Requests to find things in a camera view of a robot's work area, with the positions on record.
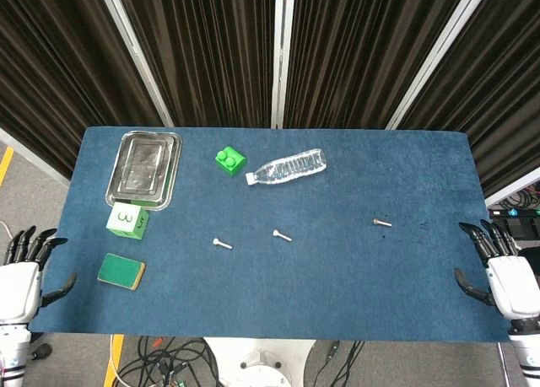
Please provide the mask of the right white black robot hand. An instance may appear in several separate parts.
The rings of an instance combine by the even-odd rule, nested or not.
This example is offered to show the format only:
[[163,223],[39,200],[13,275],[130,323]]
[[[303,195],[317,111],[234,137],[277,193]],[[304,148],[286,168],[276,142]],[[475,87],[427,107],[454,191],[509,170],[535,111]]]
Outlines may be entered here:
[[460,229],[472,241],[489,282],[489,290],[474,287],[460,268],[454,270],[459,288],[469,297],[494,306],[508,320],[529,320],[539,316],[539,272],[521,253],[510,233],[486,220],[477,226],[460,222]]

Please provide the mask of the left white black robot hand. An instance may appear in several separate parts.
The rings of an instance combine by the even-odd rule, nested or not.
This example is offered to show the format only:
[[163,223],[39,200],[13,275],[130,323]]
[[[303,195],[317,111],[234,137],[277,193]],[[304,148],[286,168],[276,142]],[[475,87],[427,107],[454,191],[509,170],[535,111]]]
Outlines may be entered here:
[[64,298],[75,285],[77,275],[55,291],[42,292],[47,262],[52,251],[67,243],[58,238],[55,228],[39,234],[32,225],[21,230],[8,242],[1,261],[1,324],[28,325],[41,308]]

